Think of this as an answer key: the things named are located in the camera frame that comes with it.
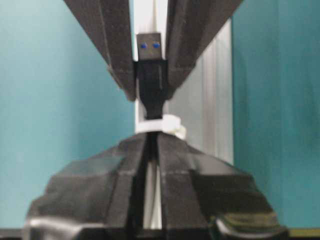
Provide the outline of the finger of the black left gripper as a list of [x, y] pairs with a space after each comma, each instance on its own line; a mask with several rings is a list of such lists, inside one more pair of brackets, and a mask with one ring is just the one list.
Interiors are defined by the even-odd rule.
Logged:
[[129, 101], [136, 99], [130, 6], [127, 0], [66, 0]]
[[241, 0], [169, 0], [166, 48], [168, 94], [171, 99], [194, 69]]

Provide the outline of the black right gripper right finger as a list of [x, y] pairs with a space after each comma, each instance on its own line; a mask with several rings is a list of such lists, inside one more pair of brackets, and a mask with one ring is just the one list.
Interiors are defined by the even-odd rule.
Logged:
[[175, 136], [159, 133], [161, 203], [167, 230], [281, 230], [277, 215], [254, 178]]

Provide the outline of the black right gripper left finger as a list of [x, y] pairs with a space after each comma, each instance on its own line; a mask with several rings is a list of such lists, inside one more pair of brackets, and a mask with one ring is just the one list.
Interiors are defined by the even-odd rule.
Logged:
[[145, 150], [140, 133], [90, 158], [73, 161], [50, 178], [29, 208], [26, 223], [44, 226], [142, 226]]

